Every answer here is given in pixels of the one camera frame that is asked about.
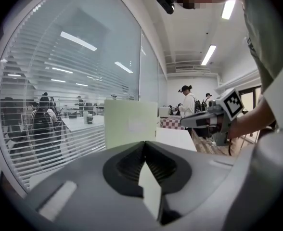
backpack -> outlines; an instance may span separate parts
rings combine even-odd
[[[198,112],[201,111],[201,105],[200,105],[199,100],[195,99],[195,97],[194,97],[194,100],[195,100],[195,110],[194,110],[194,112],[198,113]]]
[[[206,111],[207,110],[207,107],[208,107],[208,105],[206,103],[207,100],[208,100],[208,98],[206,99],[206,101],[203,100],[203,102],[201,104],[201,111]]]
[[[50,115],[42,109],[38,109],[33,118],[33,134],[36,140],[48,139],[52,136],[52,124]]]

white shirt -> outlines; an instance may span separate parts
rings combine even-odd
[[[206,108],[206,110],[209,108],[209,101],[211,100],[211,97],[210,98],[208,98],[206,101],[205,101],[205,103],[206,103],[206,105],[207,105],[207,108]]]
[[[185,96],[183,104],[179,106],[180,112],[184,112],[184,117],[194,115],[195,99],[192,93]]]
[[[48,109],[47,113],[50,115],[51,122],[57,122],[57,116],[52,109]]]

wooden floor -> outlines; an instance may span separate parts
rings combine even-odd
[[[194,145],[198,152],[205,153],[205,154],[218,154],[218,155],[229,155],[228,154],[228,146],[216,146],[212,144],[212,140],[207,138],[206,140],[198,137],[196,133],[192,134],[192,139]],[[231,146],[231,154],[232,156],[238,156],[241,150],[241,146],[243,143],[243,139],[234,139],[232,140]],[[252,143],[248,141],[244,141],[242,148],[251,145]]]

white ceiling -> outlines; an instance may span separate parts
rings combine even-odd
[[[174,72],[175,65],[201,64],[211,44],[217,49],[207,68],[220,73],[233,52],[246,44],[246,26],[239,2],[230,20],[225,20],[221,18],[224,4],[203,4],[196,10],[176,5],[175,12],[169,15],[156,0],[142,1],[159,35],[169,73]]]

fluorescent light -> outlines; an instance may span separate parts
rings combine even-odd
[[[52,81],[57,81],[57,82],[62,82],[62,83],[65,83],[65,81],[63,80],[57,80],[57,79],[51,79]]]
[[[87,87],[87,85],[84,85],[84,84],[78,84],[78,83],[75,83],[76,85],[78,86],[84,86],[84,87]]]
[[[223,10],[223,13],[222,13],[223,19],[226,19],[226,20],[230,19],[230,16],[232,15],[232,10],[234,8],[235,3],[236,3],[236,0],[229,0],[225,3],[224,10]]]
[[[76,44],[80,44],[80,45],[82,45],[82,46],[84,46],[84,47],[86,47],[86,48],[88,48],[88,49],[90,49],[92,51],[96,51],[97,50],[97,48],[95,48],[93,45],[88,44],[87,42],[85,42],[85,41],[83,41],[83,40],[81,40],[79,38],[76,38],[76,37],[74,37],[74,36],[72,36],[72,35],[70,35],[68,33],[61,32],[60,36],[65,38],[65,39],[68,39],[70,41],[73,41]]]
[[[129,74],[132,74],[133,72],[131,70],[129,70],[127,67],[125,67],[124,65],[122,65],[120,62],[115,62],[116,65],[118,65],[119,67],[121,67],[123,70],[126,70]]]
[[[55,67],[65,68],[64,66],[61,66],[61,65],[59,65],[59,64],[52,64],[52,63],[49,63],[49,62],[44,62],[44,64],[52,65],[52,66],[55,66]]]
[[[53,67],[52,69],[58,70],[58,71],[63,71],[63,72],[69,73],[69,74],[72,74],[72,73],[73,73],[73,72],[71,72],[71,71],[66,71],[66,70],[63,70],[63,69],[55,68],[55,67]]]
[[[204,58],[203,62],[201,63],[201,65],[203,65],[203,66],[207,65],[207,63],[209,62],[209,60],[210,60],[213,52],[215,51],[215,49],[216,49],[216,45],[210,45],[208,53],[205,56],[205,58]]]

